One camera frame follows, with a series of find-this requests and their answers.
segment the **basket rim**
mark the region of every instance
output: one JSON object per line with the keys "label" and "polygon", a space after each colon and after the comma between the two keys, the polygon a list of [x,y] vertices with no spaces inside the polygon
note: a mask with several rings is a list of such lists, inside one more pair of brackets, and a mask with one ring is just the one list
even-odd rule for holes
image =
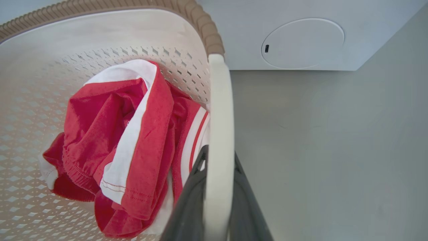
{"label": "basket rim", "polygon": [[224,46],[210,15],[195,0],[67,0],[29,12],[0,26],[0,45],[21,33],[84,15],[131,9],[161,9],[188,21],[199,34],[207,56],[221,54]]}

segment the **red clothing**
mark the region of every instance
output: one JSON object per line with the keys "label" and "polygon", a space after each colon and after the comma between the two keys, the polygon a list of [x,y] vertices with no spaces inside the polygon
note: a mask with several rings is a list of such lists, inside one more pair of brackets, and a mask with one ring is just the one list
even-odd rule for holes
{"label": "red clothing", "polygon": [[135,237],[155,220],[170,170],[178,199],[208,126],[209,113],[156,63],[112,66],[69,100],[64,133],[43,154],[55,167],[46,181],[57,195],[95,201],[106,236]]}

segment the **white stripe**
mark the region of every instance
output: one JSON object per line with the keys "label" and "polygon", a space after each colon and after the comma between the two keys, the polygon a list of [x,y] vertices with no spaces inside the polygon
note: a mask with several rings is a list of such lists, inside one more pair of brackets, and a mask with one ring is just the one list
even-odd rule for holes
{"label": "white stripe", "polygon": [[198,158],[199,151],[203,146],[208,145],[210,141],[210,115],[205,119],[204,124],[202,125],[201,133],[196,142],[195,154],[193,155],[192,166],[195,164],[196,159]]}
{"label": "white stripe", "polygon": [[[198,133],[199,126],[201,125],[201,121],[204,118],[204,115],[207,111],[200,107],[198,112],[196,113],[195,118],[193,119],[192,125],[190,126],[189,133],[187,134],[186,141],[184,142],[183,152],[181,154],[181,182],[184,186],[187,178],[189,177],[189,161],[190,155],[192,154],[193,142],[195,141],[196,134]],[[206,125],[209,121],[210,115],[208,114],[205,123],[202,126],[201,133],[199,134],[198,141],[203,138],[203,134],[205,133]],[[195,153],[193,155],[193,159],[195,160],[198,157],[200,148],[196,146]]]}
{"label": "white stripe", "polygon": [[[55,140],[55,136],[52,138],[49,138],[49,141],[47,141],[45,148],[43,150],[47,150],[51,147],[52,142]],[[58,178],[58,170],[56,167],[52,164],[50,164],[44,157],[43,152],[41,152],[37,157],[39,160],[39,168],[40,172],[42,173],[43,178],[45,179],[46,185],[48,186],[49,190],[54,189],[55,181]]]}
{"label": "white stripe", "polygon": [[87,82],[87,84],[89,84],[123,81],[137,79],[141,76],[147,87],[147,93],[138,105],[129,124],[126,126],[117,144],[113,161],[105,166],[103,177],[100,182],[100,188],[104,196],[118,204],[121,204],[122,197],[125,193],[129,168],[140,135],[141,120],[146,111],[147,100],[150,97],[151,88],[155,81],[156,71],[156,65],[148,61],[131,60],[124,64],[107,68]]}
{"label": "white stripe", "polygon": [[174,207],[174,193],[172,191],[172,172],[169,170],[168,177],[168,191],[166,192],[165,199],[163,200],[162,206],[160,207],[158,214],[155,217],[153,223],[142,233],[143,234],[160,234],[166,227],[169,217],[172,214]]}
{"label": "white stripe", "polygon": [[143,78],[145,81],[154,79],[156,66],[146,60],[130,60],[114,65],[90,78],[84,85],[92,83],[118,82]]}

